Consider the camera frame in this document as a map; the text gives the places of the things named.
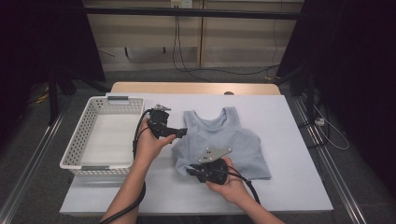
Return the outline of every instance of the white cable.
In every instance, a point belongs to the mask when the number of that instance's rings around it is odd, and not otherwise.
[[[326,133],[325,132],[323,132],[322,130],[321,130],[321,126],[319,126],[319,129],[320,129],[320,131],[323,133],[323,135],[324,135],[324,137],[334,146],[334,147],[336,147],[336,148],[338,148],[338,149],[341,149],[341,150],[347,150],[347,149],[349,149],[349,141],[346,139],[346,137],[340,132],[340,131],[338,131],[338,129],[337,128],[335,128],[328,120],[326,120],[325,118],[324,118],[324,116],[320,113],[320,111],[318,110],[318,108],[314,105],[314,108],[318,111],[318,113],[322,116],[322,118],[324,119],[324,121],[326,121],[332,128],[334,128],[338,133],[340,133],[341,134],[341,136],[343,136],[343,138],[344,138],[344,140],[346,140],[346,147],[339,147],[339,146],[337,146],[335,143],[333,143],[328,137],[327,137],[327,135],[326,135]]]

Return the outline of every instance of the white table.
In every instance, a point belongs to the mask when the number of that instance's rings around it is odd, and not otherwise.
[[[262,205],[269,211],[329,211],[332,204],[303,138],[282,95],[210,95],[110,93],[145,99],[172,107],[168,126],[183,127],[182,112],[196,110],[203,119],[214,119],[224,106],[235,106],[241,125],[262,140],[262,153],[272,174],[254,180]],[[171,147],[166,146],[147,175],[147,194],[139,214],[147,216],[236,215],[243,212],[225,202],[195,177],[182,177],[174,169]],[[61,213],[73,216],[102,215],[116,195],[122,178],[77,178],[64,199]]]

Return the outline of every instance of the forearm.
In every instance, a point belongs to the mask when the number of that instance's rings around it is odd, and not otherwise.
[[[149,169],[149,164],[146,162],[135,161],[131,170],[116,197],[113,199],[111,205],[107,208],[105,215],[102,220],[118,213],[122,209],[131,205],[139,197],[140,192],[143,188],[143,183],[145,181],[146,173]],[[112,223],[135,223],[137,218],[138,207],[133,211],[127,213],[126,215],[116,219]]]
[[[273,224],[284,223],[269,211],[256,203],[252,198],[247,198],[237,204],[255,224]]]

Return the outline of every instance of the wall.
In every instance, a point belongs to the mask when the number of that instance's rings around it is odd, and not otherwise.
[[[84,1],[86,5],[118,7],[170,7],[170,1]],[[299,1],[193,1],[193,8],[292,11],[298,12]],[[104,69],[129,70],[143,66],[137,54],[145,54],[148,61],[156,62],[155,68],[173,67],[169,51],[175,45],[176,18],[157,16],[89,15],[93,36],[99,49],[115,57],[101,53]],[[202,66],[264,66],[280,63],[288,45],[295,21],[189,18],[180,17],[180,45],[189,67]],[[123,48],[128,48],[136,58],[126,59]],[[168,54],[161,57],[163,48]]]

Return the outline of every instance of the right hand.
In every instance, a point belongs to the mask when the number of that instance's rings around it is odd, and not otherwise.
[[[224,157],[223,159],[228,166],[233,167],[233,162],[230,158]],[[228,168],[228,172],[237,175],[236,171],[232,168]],[[248,191],[246,190],[242,179],[236,176],[228,175],[227,180],[223,185],[218,185],[209,181],[206,181],[205,183],[211,190],[219,193],[229,203],[234,203],[238,205],[244,200],[252,199],[248,194]]]

